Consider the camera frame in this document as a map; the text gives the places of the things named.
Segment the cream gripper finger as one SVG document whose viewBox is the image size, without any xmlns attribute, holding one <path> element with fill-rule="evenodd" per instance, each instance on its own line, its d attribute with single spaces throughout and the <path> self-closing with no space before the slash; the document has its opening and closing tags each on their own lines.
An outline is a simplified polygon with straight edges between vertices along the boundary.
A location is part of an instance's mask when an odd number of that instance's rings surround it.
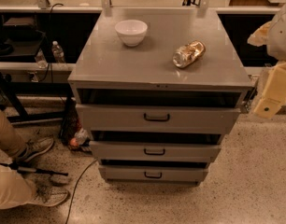
<svg viewBox="0 0 286 224">
<path fill-rule="evenodd" d="M 247 42 L 255 47 L 261 47 L 263 45 L 267 45 L 270 26 L 271 26 L 270 21 L 261 25 L 259 28 L 256 29 L 256 31 L 253 34 L 249 36 Z"/>
<path fill-rule="evenodd" d="M 286 61 L 278 61 L 268 72 L 268 78 L 258 104 L 256 116 L 271 119 L 286 104 Z"/>
</svg>

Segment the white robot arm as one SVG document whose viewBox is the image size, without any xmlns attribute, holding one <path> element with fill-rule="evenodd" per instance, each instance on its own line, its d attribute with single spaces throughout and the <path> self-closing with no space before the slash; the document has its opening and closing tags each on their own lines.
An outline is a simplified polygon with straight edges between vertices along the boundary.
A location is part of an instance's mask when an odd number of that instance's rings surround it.
<svg viewBox="0 0 286 224">
<path fill-rule="evenodd" d="M 268 72 L 268 78 L 255 115 L 271 119 L 286 104 L 286 3 L 269 22 L 260 26 L 248 38 L 250 45 L 266 45 L 267 54 L 278 60 Z"/>
</svg>

